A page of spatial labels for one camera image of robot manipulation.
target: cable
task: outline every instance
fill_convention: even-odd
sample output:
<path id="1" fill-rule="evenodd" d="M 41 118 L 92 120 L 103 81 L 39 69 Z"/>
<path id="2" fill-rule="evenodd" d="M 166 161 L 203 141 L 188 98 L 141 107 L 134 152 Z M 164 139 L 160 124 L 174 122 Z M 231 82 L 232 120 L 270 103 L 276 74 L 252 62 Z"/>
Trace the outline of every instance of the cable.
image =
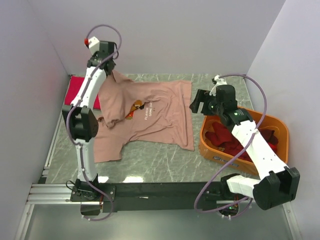
<path id="1" fill-rule="evenodd" d="M 262 113 L 262 117 L 260 118 L 259 122 L 257 123 L 256 125 L 256 129 L 261 125 L 261 123 L 263 122 L 263 120 L 265 119 L 265 116 L 266 116 L 266 113 L 267 113 L 267 97 L 266 97 L 266 94 L 265 92 L 263 91 L 263 89 L 261 88 L 261 86 L 255 81 L 253 80 L 251 77 L 247 76 L 247 75 L 244 75 L 244 74 L 238 74 L 238 73 L 234 73 L 234 74 L 226 74 L 226 75 L 222 75 L 220 76 L 219 78 L 226 78 L 226 77 L 232 77 L 232 76 L 238 76 L 238 77 L 242 77 L 242 78 L 245 78 L 245 79 L 248 79 L 250 81 L 252 81 L 260 90 L 262 96 L 263 96 L 263 101 L 264 101 L 264 108 L 263 108 L 263 113 Z M 210 209 L 210 210 L 206 210 L 206 211 L 203 211 L 203 210 L 200 210 L 198 209 L 198 202 L 202 196 L 202 194 L 204 194 L 205 190 L 209 187 L 209 185 L 211 184 L 211 182 L 218 176 L 218 174 L 220 174 L 226 167 L 228 167 L 230 164 L 232 164 L 238 157 L 240 157 L 246 150 L 247 148 L 251 145 L 253 139 L 255 137 L 255 133 L 253 133 L 251 135 L 251 138 L 249 140 L 249 142 L 247 143 L 247 145 L 245 145 L 245 147 L 238 153 L 236 154 L 230 161 L 228 161 L 226 164 L 224 164 L 213 176 L 212 178 L 204 185 L 204 187 L 201 189 L 201 191 L 199 192 L 198 196 L 196 197 L 195 201 L 194 201 L 194 210 L 196 210 L 198 213 L 214 213 L 216 211 L 219 211 L 219 210 L 222 210 L 222 209 L 225 209 L 225 208 L 228 208 L 230 206 L 233 206 L 235 204 L 239 204 L 241 203 L 242 201 L 245 201 L 247 199 L 249 199 L 249 197 L 244 197 L 238 201 L 235 201 L 233 203 L 230 203 L 228 205 L 225 205 L 225 206 L 222 206 L 222 207 L 218 207 L 218 208 L 215 208 L 215 209 Z M 240 215 L 242 215 L 250 206 L 250 204 L 252 203 L 253 199 L 250 200 L 250 202 L 248 203 L 248 205 L 244 208 L 244 210 L 233 216 L 234 218 L 235 217 L 238 217 Z"/>
<path id="2" fill-rule="evenodd" d="M 65 182 L 65 186 L 72 191 L 73 189 L 68 186 L 68 182 L 70 182 L 73 186 L 75 186 L 76 184 L 71 180 L 68 180 L 68 181 Z"/>
<path id="3" fill-rule="evenodd" d="M 67 117 L 66 117 L 66 132 L 68 134 L 68 137 L 69 139 L 71 140 L 71 142 L 75 145 L 75 146 L 80 146 L 79 148 L 79 152 L 80 152 L 80 164 L 81 164 L 81 169 L 82 169 L 82 172 L 83 172 L 83 177 L 86 181 L 86 183 L 91 187 L 93 188 L 94 190 L 96 190 L 98 193 L 102 194 L 103 196 L 105 196 L 109 202 L 111 203 L 111 209 L 110 209 L 110 212 L 102 217 L 102 218 L 89 218 L 87 216 L 83 216 L 85 219 L 89 220 L 89 221 L 94 221 L 94 222 L 97 222 L 97 221 L 102 221 L 102 220 L 105 220 L 107 219 L 108 217 L 110 217 L 110 215 L 112 214 L 112 212 L 114 211 L 114 202 L 113 200 L 111 199 L 111 197 L 109 195 L 107 195 L 105 192 L 101 191 L 99 188 L 95 187 L 93 184 L 91 184 L 91 182 L 89 181 L 88 179 L 88 176 L 86 174 L 86 169 L 85 169 L 85 164 L 84 164 L 84 157 L 83 157 L 83 144 L 81 144 L 80 142 L 75 142 L 74 139 L 72 138 L 72 135 L 71 135 L 71 131 L 70 131 L 70 118 L 71 118 L 71 114 L 73 113 L 73 111 L 80 105 L 88 87 L 89 87 L 89 83 L 90 81 L 92 80 L 93 76 L 95 75 L 96 71 L 100 68 L 100 66 L 102 64 L 104 64 L 106 61 L 108 61 L 109 59 L 111 59 L 116 53 L 119 52 L 120 48 L 121 48 L 121 44 L 122 44 L 122 37 L 120 35 L 120 32 L 114 28 L 113 26 L 110 26 L 110 25 L 107 25 L 107 24 L 100 24 L 100 25 L 97 25 L 97 26 L 94 26 L 90 31 L 89 33 L 86 35 L 86 38 L 89 37 L 89 35 L 92 33 L 93 30 L 97 29 L 97 28 L 100 28 L 100 27 L 107 27 L 107 28 L 110 28 L 110 29 L 113 29 L 119 36 L 119 46 L 116 47 L 115 51 L 113 53 L 111 53 L 109 56 L 107 56 L 106 58 L 104 58 L 94 69 L 93 71 L 91 72 L 90 74 L 90 77 L 88 78 L 88 81 L 86 82 L 86 85 L 83 89 L 83 92 L 82 94 L 80 95 L 80 99 L 79 101 L 71 108 L 71 110 L 69 111 Z"/>

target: t-shirt sleeve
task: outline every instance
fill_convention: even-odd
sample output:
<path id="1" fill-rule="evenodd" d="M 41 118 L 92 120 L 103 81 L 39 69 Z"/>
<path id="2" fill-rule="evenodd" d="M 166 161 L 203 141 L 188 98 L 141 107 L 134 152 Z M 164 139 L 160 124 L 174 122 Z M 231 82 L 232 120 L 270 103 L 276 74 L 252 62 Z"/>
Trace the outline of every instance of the t-shirt sleeve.
<path id="1" fill-rule="evenodd" d="M 99 131 L 93 144 L 94 162 L 120 160 L 121 149 L 127 142 L 123 137 L 111 134 L 105 123 L 99 122 Z"/>

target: black metal base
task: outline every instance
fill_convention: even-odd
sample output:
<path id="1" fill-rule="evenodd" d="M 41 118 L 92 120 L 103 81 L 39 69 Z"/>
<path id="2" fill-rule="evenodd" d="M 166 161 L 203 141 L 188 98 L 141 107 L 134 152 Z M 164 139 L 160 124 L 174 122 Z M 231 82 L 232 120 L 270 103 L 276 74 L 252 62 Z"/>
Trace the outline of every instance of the black metal base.
<path id="1" fill-rule="evenodd" d="M 142 211 L 142 210 L 186 210 L 193 209 L 195 199 L 206 182 L 165 182 L 165 183 L 100 183 L 97 187 L 113 199 L 113 212 Z M 71 202 L 90 202 L 74 189 Z M 223 184 L 215 181 L 210 184 L 201 196 L 198 208 L 203 210 L 215 209 L 217 201 L 235 199 L 236 194 L 224 191 Z M 101 195 L 91 201 L 98 201 Z M 104 213 L 111 210 L 111 203 L 103 199 Z M 83 215 L 97 215 L 100 206 L 84 205 Z"/>

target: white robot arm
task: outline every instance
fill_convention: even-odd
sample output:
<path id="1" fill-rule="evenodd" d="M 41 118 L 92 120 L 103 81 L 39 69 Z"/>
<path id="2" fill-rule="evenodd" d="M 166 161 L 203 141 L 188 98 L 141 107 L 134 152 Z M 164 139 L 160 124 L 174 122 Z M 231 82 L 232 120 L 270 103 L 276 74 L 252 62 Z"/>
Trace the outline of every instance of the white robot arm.
<path id="1" fill-rule="evenodd" d="M 223 177 L 230 193 L 241 194 L 255 199 L 264 210 L 295 199 L 300 174 L 293 167 L 289 168 L 270 148 L 256 128 L 256 123 L 244 108 L 238 108 L 235 88 L 217 75 L 211 91 L 198 89 L 190 105 L 193 113 L 198 112 L 203 102 L 201 113 L 207 116 L 218 115 L 221 123 L 245 147 L 254 163 L 260 179 L 231 174 Z"/>

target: red cap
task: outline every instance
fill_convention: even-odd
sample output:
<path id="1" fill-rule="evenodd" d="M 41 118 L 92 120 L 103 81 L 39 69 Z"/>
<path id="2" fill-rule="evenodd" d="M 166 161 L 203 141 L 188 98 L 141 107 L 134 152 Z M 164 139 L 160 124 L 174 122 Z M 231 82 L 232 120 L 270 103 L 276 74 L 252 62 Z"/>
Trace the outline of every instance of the red cap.
<path id="1" fill-rule="evenodd" d="M 87 48 L 89 47 L 89 40 L 88 40 L 88 38 L 85 38 L 85 39 L 84 39 L 84 45 L 86 45 Z"/>

